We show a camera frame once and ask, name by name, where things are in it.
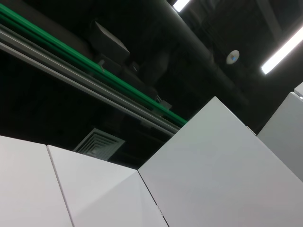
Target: metal track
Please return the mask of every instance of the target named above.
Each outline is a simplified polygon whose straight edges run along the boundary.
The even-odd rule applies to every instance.
[[[22,59],[44,72],[86,92],[87,94],[111,105],[122,112],[147,123],[148,125],[173,136],[178,132],[179,127],[173,125],[165,119],[155,116],[145,107],[135,103],[127,97],[114,92],[110,88],[102,85],[89,75],[81,72],[63,60],[48,53],[35,44],[9,31],[7,28],[0,27],[0,49]]]
[[[64,59],[73,62],[73,64],[80,66],[82,69],[85,69],[88,72],[93,72],[95,76],[102,78],[102,81],[106,81],[112,88],[117,89],[117,91],[123,90],[129,96],[134,98],[134,100],[136,100],[138,103],[144,103],[144,106],[148,108],[161,111],[165,114],[166,117],[172,120],[172,122],[175,122],[181,126],[187,123],[187,121],[180,116],[160,105],[155,100],[151,99],[141,91],[116,77],[109,71],[101,69],[100,66],[95,62],[91,61],[84,55],[72,49],[65,43],[61,42],[59,39],[50,35],[46,31],[42,30],[38,26],[34,25],[1,3],[0,20],[4,23],[7,23],[9,26],[12,26],[15,30],[26,34],[27,37],[35,40],[37,44],[46,45],[48,47],[48,50],[54,51],[60,56],[64,56]]]

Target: ceiling vent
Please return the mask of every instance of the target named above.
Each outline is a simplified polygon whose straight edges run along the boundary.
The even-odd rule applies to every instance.
[[[93,129],[74,149],[74,152],[107,161],[124,142],[106,132]]]

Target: green stripe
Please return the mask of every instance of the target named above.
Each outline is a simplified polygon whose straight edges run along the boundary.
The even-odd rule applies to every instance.
[[[24,19],[14,11],[10,10],[3,4],[0,4],[0,18],[5,20],[6,22],[12,24],[17,29],[22,30],[23,32],[29,34],[33,38],[35,38],[38,42],[41,42],[50,48],[54,49],[59,54],[63,55],[67,59],[71,60],[72,62],[76,63],[82,68],[85,68],[89,71],[94,72],[98,76],[100,76],[103,80],[107,81],[111,85],[118,88],[120,91],[130,95],[131,97],[135,98],[137,101],[147,105],[150,108],[155,108],[160,110],[164,113],[165,116],[169,117],[174,123],[178,125],[185,125],[187,123],[186,120],[179,117],[172,111],[167,110],[164,106],[158,104],[156,101],[152,100],[142,92],[138,91],[134,87],[130,86],[120,78],[116,77],[112,73],[108,72],[107,70],[102,70],[100,66],[87,57],[83,56],[79,52],[75,51],[74,49],[70,48],[68,45],[64,44],[60,40],[56,39],[55,37],[51,36],[47,32],[43,31],[39,27],[35,26],[28,20]]]

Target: black ceiling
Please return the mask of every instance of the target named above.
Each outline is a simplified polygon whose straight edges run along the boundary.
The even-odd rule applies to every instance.
[[[303,46],[299,45],[269,74],[260,67],[301,27],[299,0],[191,0],[181,17],[213,55],[213,61],[248,100],[241,105],[212,79],[201,62],[165,29],[141,0],[26,0],[43,14],[85,39],[96,20],[118,37],[144,66],[169,50],[166,72],[154,85],[172,111],[189,120],[218,96],[244,124],[258,133],[287,94],[303,82]],[[271,10],[280,33],[273,34],[264,12]],[[240,59],[225,63],[232,50]],[[127,145],[113,161],[139,167],[169,138],[134,119],[123,120],[113,108],[1,53],[1,134],[73,149],[96,127],[122,137]]]

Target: ceiling light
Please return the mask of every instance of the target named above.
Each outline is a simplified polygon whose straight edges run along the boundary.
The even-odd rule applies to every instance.
[[[303,40],[303,27],[277,51],[261,68],[268,74],[279,62],[286,57]]]
[[[176,9],[176,11],[180,12],[188,3],[190,0],[178,0],[175,4],[174,4],[174,8]]]

